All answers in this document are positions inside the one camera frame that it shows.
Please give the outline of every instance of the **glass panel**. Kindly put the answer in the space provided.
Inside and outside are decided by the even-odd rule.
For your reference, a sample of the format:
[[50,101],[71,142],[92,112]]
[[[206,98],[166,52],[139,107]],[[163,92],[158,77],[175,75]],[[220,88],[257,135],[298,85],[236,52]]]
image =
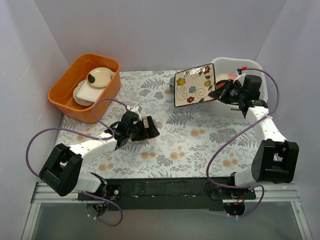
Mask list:
[[[88,217],[85,207],[85,203],[42,203],[32,239],[302,239],[290,202],[263,202],[253,214],[240,219],[205,209],[124,210],[117,227]],[[119,217],[117,211],[102,216],[112,223]]]

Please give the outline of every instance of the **cable tie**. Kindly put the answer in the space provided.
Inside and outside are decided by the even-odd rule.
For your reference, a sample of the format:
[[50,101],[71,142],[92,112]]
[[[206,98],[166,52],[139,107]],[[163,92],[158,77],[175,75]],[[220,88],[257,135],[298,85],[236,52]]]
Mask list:
[[103,155],[105,153],[105,141],[102,140],[101,135],[99,136],[99,141],[101,141],[101,143],[103,144],[103,148],[102,148],[102,151],[101,151],[101,155]]
[[242,76],[246,76],[246,73],[245,72],[243,72],[243,73],[241,73],[240,75],[238,75],[236,78],[235,78],[235,80],[233,80],[233,83],[235,82],[235,81],[237,81],[239,78],[241,78]]
[[273,119],[273,117],[272,116],[270,116],[269,115],[269,113],[265,113],[265,114],[263,114],[263,116],[262,117],[266,117],[267,119]]

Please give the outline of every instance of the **small white dish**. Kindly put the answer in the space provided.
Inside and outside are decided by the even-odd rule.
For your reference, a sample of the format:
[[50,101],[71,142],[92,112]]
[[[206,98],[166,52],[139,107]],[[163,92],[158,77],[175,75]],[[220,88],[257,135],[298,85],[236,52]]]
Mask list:
[[90,86],[94,88],[105,88],[112,79],[114,73],[106,67],[97,67],[89,72],[87,80]]
[[90,106],[94,103],[94,101],[88,101],[88,100],[84,100],[84,99],[81,99],[79,97],[77,97],[77,94],[79,92],[79,90],[81,89],[81,87],[84,85],[84,83],[86,82],[87,80],[83,80],[81,81],[78,86],[73,90],[73,99],[75,100],[75,102],[81,106]]

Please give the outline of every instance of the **square plate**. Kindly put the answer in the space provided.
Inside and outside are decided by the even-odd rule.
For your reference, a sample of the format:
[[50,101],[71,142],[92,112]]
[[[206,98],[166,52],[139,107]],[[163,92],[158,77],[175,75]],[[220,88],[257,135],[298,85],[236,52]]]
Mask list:
[[215,100],[208,96],[216,90],[213,63],[177,72],[174,75],[174,106],[182,107]]
[[104,90],[105,90],[105,87],[104,88],[93,87],[86,80],[84,84],[81,86],[81,88],[79,89],[76,96],[80,99],[84,99],[84,100],[95,103]]

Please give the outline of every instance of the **flower-patterned plate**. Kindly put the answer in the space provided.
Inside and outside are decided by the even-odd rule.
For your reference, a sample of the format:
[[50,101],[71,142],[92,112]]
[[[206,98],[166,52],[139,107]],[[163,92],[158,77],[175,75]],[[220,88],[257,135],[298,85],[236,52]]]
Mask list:
[[182,107],[214,100],[208,96],[216,89],[213,63],[177,72],[174,75],[174,106]]

